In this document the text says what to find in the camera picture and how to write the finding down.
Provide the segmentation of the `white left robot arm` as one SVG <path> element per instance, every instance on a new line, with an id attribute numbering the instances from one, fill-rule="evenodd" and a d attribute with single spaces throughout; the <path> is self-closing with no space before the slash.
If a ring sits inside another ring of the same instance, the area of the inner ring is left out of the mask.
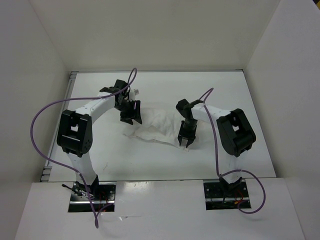
<path id="1" fill-rule="evenodd" d="M 120 121 L 142 124 L 141 101 L 136 100 L 137 89 L 130 89 L 124 80 L 114 86 L 103 87 L 97 97 L 75 110 L 64 110 L 60 117 L 57 145 L 62 148 L 76 169 L 76 186 L 88 200 L 103 194 L 99 177 L 93 169 L 90 149 L 93 145 L 93 124 L 107 111 L 120 112 Z"/>

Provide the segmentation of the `white pleated skirt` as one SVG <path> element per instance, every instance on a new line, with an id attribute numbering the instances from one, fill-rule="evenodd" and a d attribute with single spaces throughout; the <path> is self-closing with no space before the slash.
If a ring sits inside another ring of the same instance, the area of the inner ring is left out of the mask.
<path id="1" fill-rule="evenodd" d="M 183 117 L 176 111 L 159 107 L 141 107 L 142 124 L 126 126 L 122 134 L 128 138 L 139 139 L 149 143 L 171 145 L 185 152 L 189 149 L 180 146 L 178 133 Z"/>

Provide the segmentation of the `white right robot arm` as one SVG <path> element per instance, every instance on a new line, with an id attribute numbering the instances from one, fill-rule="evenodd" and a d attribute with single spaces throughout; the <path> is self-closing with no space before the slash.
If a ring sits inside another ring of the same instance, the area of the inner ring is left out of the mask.
<path id="1" fill-rule="evenodd" d="M 242 180 L 238 158 L 249 151 L 256 141 L 256 134 L 244 111 L 240 108 L 224 110 L 207 105 L 199 99 L 193 102 L 182 99 L 175 108 L 183 117 L 177 140 L 180 145 L 185 142 L 186 148 L 196 139 L 198 121 L 211 124 L 215 133 L 214 148 L 217 149 L 220 144 L 227 154 L 226 173 L 218 174 L 219 191 L 225 197 L 231 196 Z"/>

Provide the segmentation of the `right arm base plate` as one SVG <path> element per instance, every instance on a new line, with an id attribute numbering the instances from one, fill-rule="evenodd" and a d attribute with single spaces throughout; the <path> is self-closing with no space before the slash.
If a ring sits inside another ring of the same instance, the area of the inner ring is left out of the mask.
<path id="1" fill-rule="evenodd" d="M 224 192 L 218 180 L 204 181 L 204 198 L 207 211 L 237 209 L 240 203 L 241 209 L 250 209 L 251 203 L 247 184 L 244 180 L 234 190 Z"/>

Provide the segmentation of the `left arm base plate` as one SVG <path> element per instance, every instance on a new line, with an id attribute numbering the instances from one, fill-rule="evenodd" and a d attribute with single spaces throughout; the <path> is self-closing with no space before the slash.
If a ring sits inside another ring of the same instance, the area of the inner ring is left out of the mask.
<path id="1" fill-rule="evenodd" d="M 114 212 L 116 199 L 116 184 L 114 182 L 102 182 L 99 186 L 99 192 L 96 196 L 90 193 L 93 208 L 96 213 L 100 212 Z M 92 212 L 88 194 L 84 188 L 80 188 L 74 182 L 71 190 L 70 200 L 68 205 L 69 213 L 89 213 Z"/>

